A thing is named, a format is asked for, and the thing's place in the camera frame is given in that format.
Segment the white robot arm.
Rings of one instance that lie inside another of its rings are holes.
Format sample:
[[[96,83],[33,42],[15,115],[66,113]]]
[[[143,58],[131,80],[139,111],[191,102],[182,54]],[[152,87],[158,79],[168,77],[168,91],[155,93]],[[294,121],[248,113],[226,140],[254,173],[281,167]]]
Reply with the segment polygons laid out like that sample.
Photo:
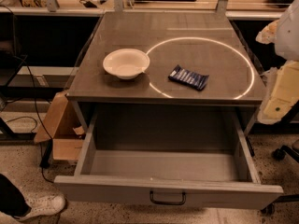
[[[262,124],[281,121],[299,101],[299,0],[294,0],[281,17],[266,25],[256,36],[262,44],[273,43],[275,53],[286,62],[266,74],[266,95],[257,120]]]

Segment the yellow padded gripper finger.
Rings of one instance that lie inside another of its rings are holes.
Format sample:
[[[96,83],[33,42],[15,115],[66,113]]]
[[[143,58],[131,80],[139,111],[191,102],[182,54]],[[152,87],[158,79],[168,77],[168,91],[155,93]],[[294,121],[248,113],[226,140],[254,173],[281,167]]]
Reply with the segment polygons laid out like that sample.
[[[275,124],[299,101],[299,62],[287,61],[279,69],[272,67],[264,74],[266,95],[257,120],[261,124]]]

